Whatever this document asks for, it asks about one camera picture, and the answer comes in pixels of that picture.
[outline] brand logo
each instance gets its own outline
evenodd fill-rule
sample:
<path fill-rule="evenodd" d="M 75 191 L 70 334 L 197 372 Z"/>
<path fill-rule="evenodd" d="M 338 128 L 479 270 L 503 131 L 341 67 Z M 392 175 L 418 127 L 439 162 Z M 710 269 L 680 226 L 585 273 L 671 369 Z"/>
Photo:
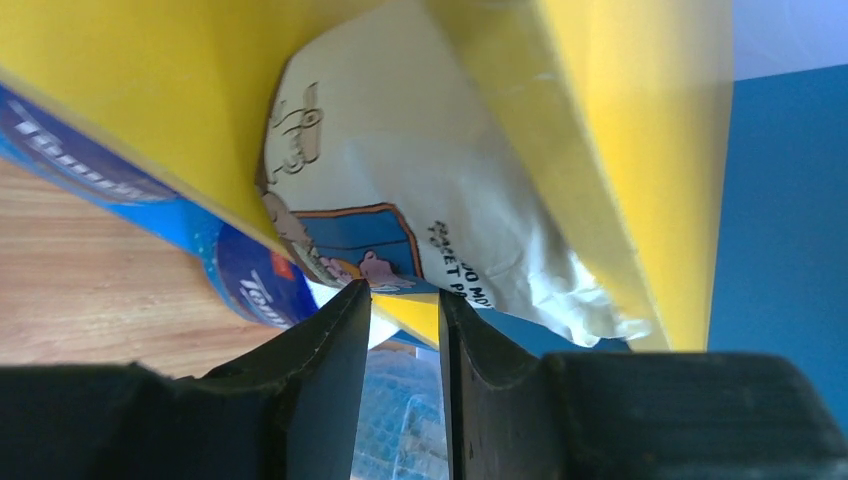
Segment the brand logo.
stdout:
<path fill-rule="evenodd" d="M 281 317 L 280 314 L 271 308 L 271 302 L 273 302 L 274 299 L 271 297 L 271 294 L 268 293 L 268 289 L 265 288 L 265 284 L 262 283 L 262 279 L 259 278 L 259 274 L 256 273 L 256 270 L 250 271 L 250 277 L 252 280 L 242 279 L 239 281 L 241 285 L 239 288 L 241 296 L 244 297 L 251 307 L 253 307 L 255 313 L 261 316 L 266 322 L 278 327 L 291 327 L 291 322 Z"/>
<path fill-rule="evenodd" d="M 14 125 L 14 130 L 21 135 L 29 148 L 37 152 L 59 173 L 76 180 L 82 186 L 91 187 L 96 192 L 125 201 L 152 202 L 167 199 L 167 197 L 146 193 L 124 182 L 109 180 L 67 153 L 62 146 L 62 141 L 47 131 L 19 102 L 12 100 L 7 104 L 20 118 Z"/>

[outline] white wall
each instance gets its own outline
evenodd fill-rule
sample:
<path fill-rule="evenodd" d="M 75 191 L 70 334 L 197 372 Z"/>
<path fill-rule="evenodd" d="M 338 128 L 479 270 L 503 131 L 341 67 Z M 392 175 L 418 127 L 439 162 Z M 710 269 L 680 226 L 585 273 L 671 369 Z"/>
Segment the white wall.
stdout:
<path fill-rule="evenodd" d="M 735 0 L 736 78 L 848 64 L 848 0 Z"/>

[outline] cartoon character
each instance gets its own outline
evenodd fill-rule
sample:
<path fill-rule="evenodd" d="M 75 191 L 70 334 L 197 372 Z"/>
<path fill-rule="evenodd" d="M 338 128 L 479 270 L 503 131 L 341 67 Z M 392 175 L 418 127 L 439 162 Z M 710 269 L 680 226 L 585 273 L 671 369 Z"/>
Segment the cartoon character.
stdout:
<path fill-rule="evenodd" d="M 321 264 L 324 265 L 324 268 L 327 269 L 330 275 L 332 275 L 336 281 L 342 285 L 347 285 L 352 282 L 354 278 L 362 278 L 361 275 L 359 275 L 359 270 L 352 269 L 352 265 L 344 260 L 321 257 Z"/>
<path fill-rule="evenodd" d="M 414 282 L 395 275 L 392 264 L 377 257 L 374 250 L 365 252 L 365 257 L 359 262 L 359 271 L 362 273 L 362 277 L 368 280 L 368 284 L 372 286 L 374 291 L 397 291 L 415 285 Z"/>
<path fill-rule="evenodd" d="M 274 155 L 282 156 L 277 170 L 294 175 L 318 160 L 323 119 L 324 112 L 318 108 L 318 82 L 303 92 L 303 108 L 286 112 L 285 100 L 274 106 L 269 122 L 269 145 Z M 274 135 L 281 136 L 282 141 L 274 139 Z"/>
<path fill-rule="evenodd" d="M 271 215 L 274 228 L 281 238 L 300 246 L 306 251 L 312 250 L 314 241 L 306 233 L 306 227 L 289 211 L 289 207 L 286 206 L 285 202 L 277 194 L 265 192 L 262 195 L 262 203 L 265 204 L 265 209 Z"/>

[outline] black plastic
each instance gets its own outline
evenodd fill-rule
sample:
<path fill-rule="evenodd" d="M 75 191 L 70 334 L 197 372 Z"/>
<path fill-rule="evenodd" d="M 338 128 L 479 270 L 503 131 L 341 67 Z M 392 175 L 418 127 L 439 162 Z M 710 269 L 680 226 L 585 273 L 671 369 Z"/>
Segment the black plastic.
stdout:
<path fill-rule="evenodd" d="M 839 428 L 785 360 L 537 359 L 464 299 L 440 306 L 453 480 L 848 478 Z"/>
<path fill-rule="evenodd" d="M 2 368 L 0 478 L 347 480 L 370 319 L 358 281 L 201 379 Z"/>

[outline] yellow box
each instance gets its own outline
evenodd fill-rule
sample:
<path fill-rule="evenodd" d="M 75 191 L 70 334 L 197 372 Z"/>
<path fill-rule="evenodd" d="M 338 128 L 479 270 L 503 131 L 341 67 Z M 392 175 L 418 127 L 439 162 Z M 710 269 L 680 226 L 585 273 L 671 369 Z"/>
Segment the yellow box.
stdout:
<path fill-rule="evenodd" d="M 381 0 L 0 0 L 0 82 L 270 248 L 253 188 L 286 59 Z M 703 348 L 730 0 L 426 0 L 640 348 Z M 380 300 L 435 342 L 435 307 Z"/>

